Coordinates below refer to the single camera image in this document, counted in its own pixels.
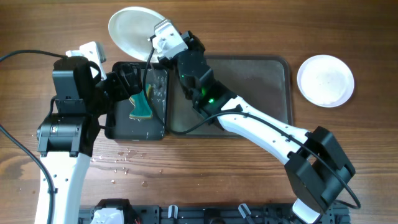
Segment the green yellow sponge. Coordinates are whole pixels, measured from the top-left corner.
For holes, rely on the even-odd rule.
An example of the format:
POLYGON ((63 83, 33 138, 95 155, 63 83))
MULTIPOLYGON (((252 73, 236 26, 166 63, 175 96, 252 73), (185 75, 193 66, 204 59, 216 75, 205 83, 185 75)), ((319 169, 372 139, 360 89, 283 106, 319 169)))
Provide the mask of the green yellow sponge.
POLYGON ((132 95, 129 101, 133 105, 133 110, 129 114, 130 119, 151 119, 152 110, 144 96, 144 91, 139 94, 132 95))

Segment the white plate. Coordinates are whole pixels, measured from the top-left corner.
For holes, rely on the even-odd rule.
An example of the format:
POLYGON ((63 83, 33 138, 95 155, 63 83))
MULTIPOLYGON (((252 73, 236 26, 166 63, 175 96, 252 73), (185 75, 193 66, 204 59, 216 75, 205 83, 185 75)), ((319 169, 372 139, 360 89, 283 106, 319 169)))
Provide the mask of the white plate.
POLYGON ((152 48, 149 38, 155 34, 154 27, 164 19, 152 9, 126 7, 111 16, 108 22, 109 35, 123 52, 146 62, 152 48))
POLYGON ((331 55, 315 55, 297 72, 297 85, 306 100, 324 108, 345 104, 354 93, 354 76, 349 66, 331 55))

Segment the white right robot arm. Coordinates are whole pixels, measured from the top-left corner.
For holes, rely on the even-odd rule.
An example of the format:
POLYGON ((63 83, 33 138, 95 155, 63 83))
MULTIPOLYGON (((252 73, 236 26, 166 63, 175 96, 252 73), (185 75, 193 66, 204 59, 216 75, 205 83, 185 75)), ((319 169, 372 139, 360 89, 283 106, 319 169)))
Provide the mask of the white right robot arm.
POLYGON ((319 126, 310 132, 285 124, 249 105, 214 78, 203 44, 191 32, 157 33, 153 48, 159 62, 178 75, 186 99, 209 122, 238 134, 277 158, 287 173, 297 200, 293 214, 304 223, 315 223, 327 212, 355 169, 329 130, 319 126))

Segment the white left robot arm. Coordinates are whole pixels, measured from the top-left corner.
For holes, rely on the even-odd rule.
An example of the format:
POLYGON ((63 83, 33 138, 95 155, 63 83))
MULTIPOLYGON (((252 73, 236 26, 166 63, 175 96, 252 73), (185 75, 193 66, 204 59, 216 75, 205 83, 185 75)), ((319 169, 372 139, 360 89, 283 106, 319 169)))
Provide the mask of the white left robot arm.
POLYGON ((53 65, 56 95, 50 112, 37 129, 40 161, 46 168, 35 214, 36 223, 76 223, 84 179, 90 166, 98 118, 111 114, 115 103, 142 91, 138 63, 118 62, 102 79, 92 70, 99 65, 82 56, 57 60, 53 65))

